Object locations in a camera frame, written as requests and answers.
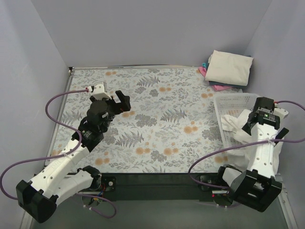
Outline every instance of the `fabric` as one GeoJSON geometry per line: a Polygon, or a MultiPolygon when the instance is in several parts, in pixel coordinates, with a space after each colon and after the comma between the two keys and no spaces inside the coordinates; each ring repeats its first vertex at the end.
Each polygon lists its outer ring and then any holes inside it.
{"type": "MultiPolygon", "coordinates": [[[[224,131],[232,132],[232,137],[242,143],[253,142],[252,137],[242,130],[242,127],[248,120],[248,116],[251,111],[245,109],[242,113],[235,118],[231,115],[225,114],[221,116],[221,124],[224,131]]],[[[279,154],[281,152],[283,143],[279,142],[273,151],[273,171],[277,174],[279,165],[279,154]]],[[[228,163],[237,167],[240,170],[246,170],[250,161],[251,153],[255,150],[256,146],[249,146],[236,150],[229,150],[228,153],[228,163]]]]}
{"type": "Polygon", "coordinates": [[[227,83],[220,83],[220,82],[215,82],[215,81],[209,81],[210,86],[213,85],[219,85],[219,86],[229,86],[229,87],[236,87],[240,89],[246,89],[247,86],[240,86],[240,85],[234,85],[234,84],[227,84],[227,83]]]}
{"type": "MultiPolygon", "coordinates": [[[[205,78],[206,69],[203,68],[203,67],[199,67],[198,70],[199,70],[199,72],[202,74],[202,76],[205,78]]],[[[215,91],[223,91],[223,90],[227,90],[227,89],[232,88],[232,87],[230,87],[230,86],[219,86],[219,85],[211,85],[211,87],[212,87],[215,91]]]]}
{"type": "Polygon", "coordinates": [[[252,57],[214,50],[206,80],[247,86],[252,61],[252,57]]]}
{"type": "MultiPolygon", "coordinates": [[[[104,139],[72,172],[90,165],[103,173],[186,173],[195,160],[223,147],[213,96],[242,92],[214,92],[195,68],[76,70],[69,90],[101,81],[114,98],[116,90],[129,95],[132,109],[114,118],[104,139]]],[[[68,95],[60,120],[77,128],[90,107],[89,97],[68,95]]],[[[71,134],[58,128],[53,155],[71,134]]],[[[226,160],[226,154],[216,155],[193,172],[217,172],[226,160]]]]}

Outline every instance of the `cable clip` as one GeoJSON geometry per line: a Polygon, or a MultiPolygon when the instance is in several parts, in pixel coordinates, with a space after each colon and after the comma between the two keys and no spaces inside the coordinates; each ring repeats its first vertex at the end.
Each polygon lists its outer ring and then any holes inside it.
{"type": "Polygon", "coordinates": [[[273,146],[275,146],[275,142],[271,141],[271,139],[266,138],[266,140],[268,141],[269,144],[272,144],[273,146]]]}

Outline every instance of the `pink cloth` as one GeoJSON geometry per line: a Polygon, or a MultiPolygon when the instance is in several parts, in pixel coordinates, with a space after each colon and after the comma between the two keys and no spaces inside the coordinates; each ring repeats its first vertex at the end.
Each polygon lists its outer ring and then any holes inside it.
{"type": "MultiPolygon", "coordinates": [[[[203,67],[199,67],[198,70],[200,71],[200,73],[203,75],[203,77],[205,78],[206,75],[206,68],[203,67]]],[[[213,85],[211,86],[215,91],[223,91],[226,89],[230,89],[232,87],[230,86],[220,86],[220,85],[213,85]]]]}

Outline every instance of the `floral tablecloth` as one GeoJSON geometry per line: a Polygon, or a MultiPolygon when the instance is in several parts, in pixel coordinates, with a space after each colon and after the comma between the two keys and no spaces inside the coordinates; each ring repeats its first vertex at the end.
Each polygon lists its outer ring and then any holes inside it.
{"type": "MultiPolygon", "coordinates": [[[[195,68],[76,70],[70,90],[107,82],[122,90],[132,109],[115,117],[105,138],[73,169],[91,165],[109,173],[186,173],[202,156],[222,147],[215,115],[215,92],[195,68]]],[[[89,94],[70,94],[61,121],[78,127],[91,102],[89,94]]],[[[59,127],[51,151],[57,155],[73,131],[59,127]]],[[[226,154],[211,157],[194,172],[216,172],[226,154]]]]}

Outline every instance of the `white plastic casing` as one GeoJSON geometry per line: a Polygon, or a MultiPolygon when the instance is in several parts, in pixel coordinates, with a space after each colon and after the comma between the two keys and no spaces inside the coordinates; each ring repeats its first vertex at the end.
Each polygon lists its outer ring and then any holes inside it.
{"type": "MultiPolygon", "coordinates": [[[[77,140],[70,140],[61,154],[68,153],[77,144],[77,140]]],[[[44,170],[30,180],[32,182],[31,186],[37,191],[42,190],[43,195],[50,198],[58,191],[59,184],[64,177],[88,154],[89,150],[86,147],[79,146],[73,153],[54,159],[44,170]]]]}
{"type": "MultiPolygon", "coordinates": [[[[251,136],[253,137],[253,142],[264,141],[267,139],[275,138],[277,135],[277,130],[271,125],[261,125],[256,123],[251,129],[251,136]]],[[[266,143],[256,145],[254,147],[255,152],[252,152],[249,165],[247,170],[257,170],[258,174],[270,178],[274,177],[273,171],[273,149],[274,143],[266,143]]]]}
{"type": "Polygon", "coordinates": [[[105,82],[97,83],[93,90],[90,87],[88,89],[96,100],[111,99],[111,96],[107,93],[107,84],[105,82]]]}
{"type": "Polygon", "coordinates": [[[288,115],[289,115],[289,112],[286,111],[285,109],[283,108],[280,108],[280,107],[276,107],[273,111],[273,114],[276,115],[276,116],[279,116],[281,120],[283,120],[284,118],[287,118],[288,115]]]}
{"type": "Polygon", "coordinates": [[[56,188],[54,195],[58,196],[57,206],[75,193],[91,186],[93,178],[90,173],[80,170],[70,178],[63,179],[56,188]]]}

